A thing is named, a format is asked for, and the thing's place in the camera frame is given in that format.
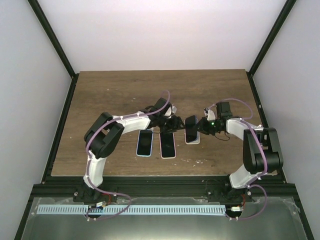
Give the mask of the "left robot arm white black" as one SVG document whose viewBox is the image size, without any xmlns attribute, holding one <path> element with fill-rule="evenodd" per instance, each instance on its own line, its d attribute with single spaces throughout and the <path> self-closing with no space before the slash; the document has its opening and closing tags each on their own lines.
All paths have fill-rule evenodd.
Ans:
<svg viewBox="0 0 320 240">
<path fill-rule="evenodd" d="M 149 105 L 128 115 L 102 113 L 84 135 L 87 164 L 83 182 L 84 195 L 97 202 L 102 196 L 103 171 L 108 156 L 115 150 L 122 135 L 158 127 L 164 134 L 185 129 L 181 117 L 176 116 L 176 107 L 168 99 L 159 98 Z"/>
</svg>

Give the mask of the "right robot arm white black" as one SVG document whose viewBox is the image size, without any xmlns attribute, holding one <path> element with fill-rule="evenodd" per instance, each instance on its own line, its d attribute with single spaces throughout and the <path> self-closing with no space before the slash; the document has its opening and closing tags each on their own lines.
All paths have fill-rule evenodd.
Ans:
<svg viewBox="0 0 320 240">
<path fill-rule="evenodd" d="M 283 167 L 284 160 L 277 130 L 273 127 L 254 125 L 245 117 L 235 116 L 230 103 L 220 101 L 216 111 L 205 108 L 204 117 L 196 124 L 196 130 L 205 135 L 225 133 L 242 140 L 242 165 L 229 175 L 222 188 L 223 198 L 229 202 L 268 173 Z"/>
</svg>

